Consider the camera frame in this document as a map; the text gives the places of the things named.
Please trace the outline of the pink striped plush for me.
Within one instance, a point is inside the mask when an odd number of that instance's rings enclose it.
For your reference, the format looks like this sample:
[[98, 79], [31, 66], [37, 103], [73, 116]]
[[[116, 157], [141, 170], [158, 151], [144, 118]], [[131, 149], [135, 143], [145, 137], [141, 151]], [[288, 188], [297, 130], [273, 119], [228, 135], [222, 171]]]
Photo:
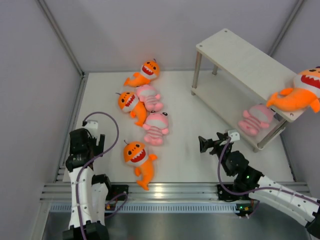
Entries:
[[144, 141], [153, 145], [160, 146], [164, 142], [164, 135], [169, 133], [169, 119], [167, 112], [150, 112], [143, 124], [146, 130]]
[[163, 108], [163, 103], [160, 101], [161, 95], [157, 90], [149, 85], [141, 85], [136, 87], [136, 94], [141, 102], [143, 102], [148, 112], [159, 112]]

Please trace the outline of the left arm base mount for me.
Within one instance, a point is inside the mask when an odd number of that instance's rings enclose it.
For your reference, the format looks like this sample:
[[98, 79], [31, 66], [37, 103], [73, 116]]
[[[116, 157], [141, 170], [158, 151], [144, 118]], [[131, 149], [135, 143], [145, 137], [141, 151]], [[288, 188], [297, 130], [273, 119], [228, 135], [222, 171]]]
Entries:
[[110, 201], [112, 198], [119, 194], [127, 194], [129, 192], [129, 186], [127, 184], [112, 184], [108, 191], [106, 200]]

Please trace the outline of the orange shark plush top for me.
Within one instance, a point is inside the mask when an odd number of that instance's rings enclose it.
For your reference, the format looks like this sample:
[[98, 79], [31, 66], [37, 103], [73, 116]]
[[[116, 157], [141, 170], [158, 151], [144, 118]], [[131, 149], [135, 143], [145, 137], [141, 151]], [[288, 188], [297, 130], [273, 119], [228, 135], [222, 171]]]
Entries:
[[160, 66], [155, 59], [147, 60], [142, 64], [140, 71], [128, 77], [123, 85], [134, 88], [148, 85], [160, 76], [160, 72]]

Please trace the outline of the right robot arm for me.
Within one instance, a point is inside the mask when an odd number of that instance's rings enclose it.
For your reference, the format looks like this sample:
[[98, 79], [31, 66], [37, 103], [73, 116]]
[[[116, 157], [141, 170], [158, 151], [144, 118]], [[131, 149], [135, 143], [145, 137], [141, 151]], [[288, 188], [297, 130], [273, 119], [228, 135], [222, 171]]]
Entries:
[[319, 199], [285, 187], [251, 167], [240, 151], [232, 150], [233, 143], [240, 140], [236, 130], [216, 135], [217, 140], [199, 136], [199, 151], [218, 157], [217, 177], [225, 193], [267, 204], [296, 220], [313, 237], [320, 237]]

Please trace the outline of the orange shark plush front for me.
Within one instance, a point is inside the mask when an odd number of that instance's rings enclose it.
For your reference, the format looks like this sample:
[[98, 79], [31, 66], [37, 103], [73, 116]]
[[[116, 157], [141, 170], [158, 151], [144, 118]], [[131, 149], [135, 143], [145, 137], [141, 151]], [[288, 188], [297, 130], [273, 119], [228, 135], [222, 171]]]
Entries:
[[155, 176], [154, 161], [158, 159], [155, 154], [149, 154], [146, 145], [140, 141], [126, 143], [123, 149], [124, 162], [133, 167], [137, 179], [136, 183], [145, 191], [149, 190], [149, 183]]

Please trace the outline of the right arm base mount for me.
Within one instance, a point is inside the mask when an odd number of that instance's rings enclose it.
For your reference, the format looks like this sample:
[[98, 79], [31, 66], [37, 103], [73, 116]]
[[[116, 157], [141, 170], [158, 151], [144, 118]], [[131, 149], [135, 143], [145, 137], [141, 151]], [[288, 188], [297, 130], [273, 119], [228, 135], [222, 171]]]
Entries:
[[220, 201], [234, 202], [240, 200], [250, 200], [249, 196], [246, 195], [234, 195], [227, 192], [220, 184], [217, 186], [217, 196]]

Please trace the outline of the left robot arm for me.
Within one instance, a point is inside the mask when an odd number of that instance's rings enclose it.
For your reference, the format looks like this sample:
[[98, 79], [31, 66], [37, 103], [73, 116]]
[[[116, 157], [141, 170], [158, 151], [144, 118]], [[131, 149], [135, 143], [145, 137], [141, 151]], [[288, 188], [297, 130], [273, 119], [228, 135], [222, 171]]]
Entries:
[[73, 130], [70, 135], [69, 156], [65, 162], [71, 182], [71, 216], [64, 240], [108, 240], [105, 226], [105, 201], [113, 187], [105, 174], [96, 175], [91, 159], [104, 150], [105, 136], [99, 144], [88, 129]]

